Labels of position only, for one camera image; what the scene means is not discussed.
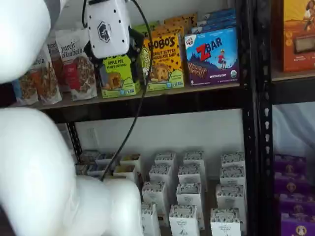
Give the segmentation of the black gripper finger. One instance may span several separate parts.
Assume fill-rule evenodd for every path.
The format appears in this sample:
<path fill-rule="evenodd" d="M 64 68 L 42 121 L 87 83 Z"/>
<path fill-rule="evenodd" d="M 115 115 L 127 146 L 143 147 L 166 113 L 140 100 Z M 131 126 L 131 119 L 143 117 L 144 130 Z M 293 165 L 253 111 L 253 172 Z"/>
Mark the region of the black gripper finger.
<path fill-rule="evenodd" d="M 97 81 L 98 86 L 102 86 L 103 85 L 102 79 L 106 75 L 106 70 L 105 70 L 105 66 L 103 64 L 103 60 L 102 59 L 97 59 L 94 56 L 90 43 L 87 43 L 85 45 L 85 54 L 87 55 L 89 61 L 94 66 L 94 73 L 95 73 L 95 77 L 96 77 L 96 81 Z"/>
<path fill-rule="evenodd" d="M 143 79 L 141 50 L 144 42 L 144 35 L 140 32 L 128 27 L 129 33 L 129 50 L 127 56 L 130 59 L 130 69 L 132 80 L 135 83 Z"/>

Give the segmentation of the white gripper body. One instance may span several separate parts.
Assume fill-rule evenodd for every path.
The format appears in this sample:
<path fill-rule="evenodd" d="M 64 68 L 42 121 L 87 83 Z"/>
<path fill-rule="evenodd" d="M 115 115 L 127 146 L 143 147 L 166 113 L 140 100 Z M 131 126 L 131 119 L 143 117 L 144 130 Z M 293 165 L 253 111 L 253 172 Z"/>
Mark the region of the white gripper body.
<path fill-rule="evenodd" d="M 125 0 L 89 0 L 87 24 L 92 52 L 96 58 L 128 52 L 130 18 Z"/>

